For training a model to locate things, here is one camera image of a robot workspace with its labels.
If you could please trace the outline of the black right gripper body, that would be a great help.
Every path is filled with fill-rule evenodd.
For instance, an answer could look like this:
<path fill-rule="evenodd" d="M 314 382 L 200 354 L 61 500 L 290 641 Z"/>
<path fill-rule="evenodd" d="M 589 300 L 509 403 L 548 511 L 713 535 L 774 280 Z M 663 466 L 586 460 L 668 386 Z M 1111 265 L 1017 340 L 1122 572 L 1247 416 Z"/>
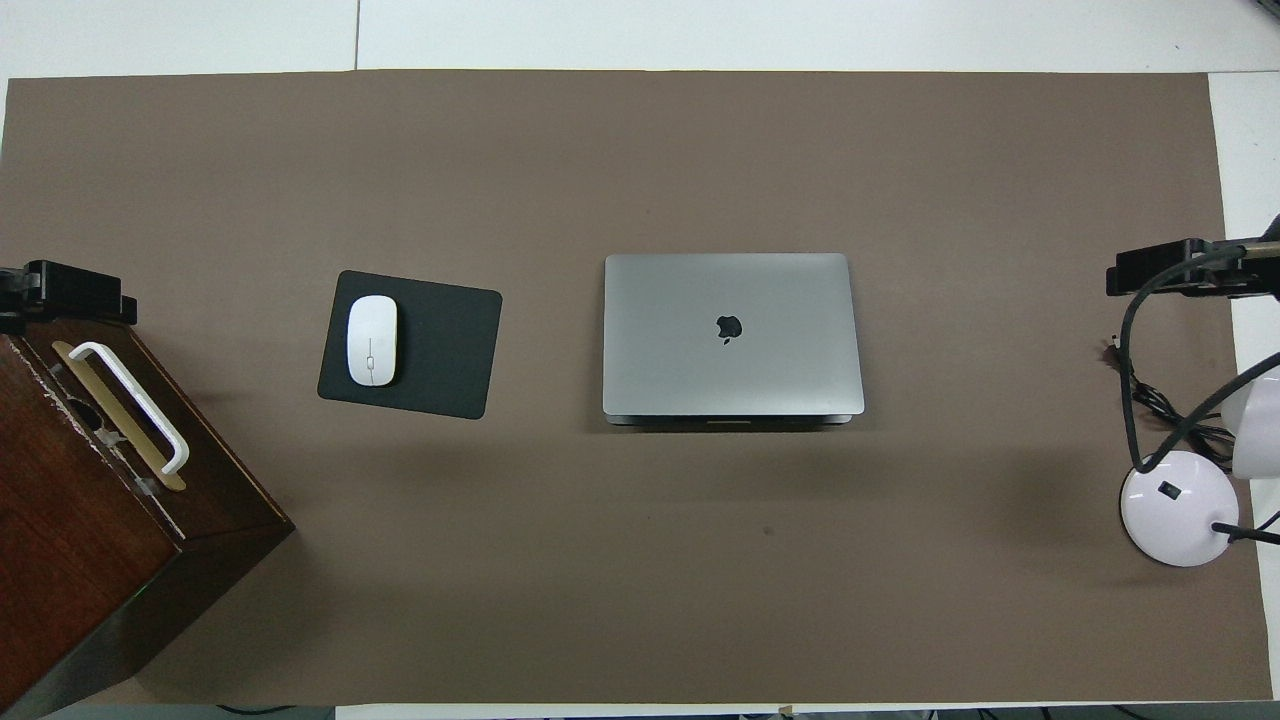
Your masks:
<path fill-rule="evenodd" d="M 1236 241 L 1236 245 L 1245 249 L 1239 265 L 1245 275 L 1245 286 L 1235 292 L 1235 299 L 1265 295 L 1279 299 L 1279 222 L 1280 217 L 1276 214 L 1261 236 Z"/>

